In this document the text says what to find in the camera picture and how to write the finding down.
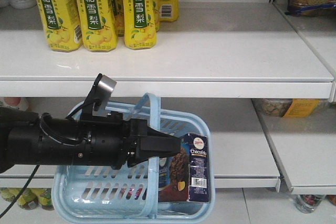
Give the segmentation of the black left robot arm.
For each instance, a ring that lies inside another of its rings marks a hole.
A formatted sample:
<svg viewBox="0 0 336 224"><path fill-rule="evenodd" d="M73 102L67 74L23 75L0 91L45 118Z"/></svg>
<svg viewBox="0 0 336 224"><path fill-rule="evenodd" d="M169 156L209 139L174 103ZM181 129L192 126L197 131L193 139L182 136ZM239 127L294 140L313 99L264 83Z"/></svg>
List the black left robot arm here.
<svg viewBox="0 0 336 224"><path fill-rule="evenodd" d="M74 120L1 108L2 173L14 165L133 167L180 153L180 142L146 120L125 121L120 112L105 117L82 113Z"/></svg>

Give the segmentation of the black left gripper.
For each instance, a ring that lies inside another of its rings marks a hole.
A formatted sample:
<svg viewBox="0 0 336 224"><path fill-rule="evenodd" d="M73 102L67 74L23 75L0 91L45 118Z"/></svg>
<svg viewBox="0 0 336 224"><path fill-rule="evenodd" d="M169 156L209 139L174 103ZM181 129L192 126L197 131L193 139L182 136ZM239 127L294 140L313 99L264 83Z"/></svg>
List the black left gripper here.
<svg viewBox="0 0 336 224"><path fill-rule="evenodd" d="M76 165L133 167L152 157L172 157L181 151L181 139L147 126L147 120L125 121L123 114L105 117L82 113Z"/></svg>

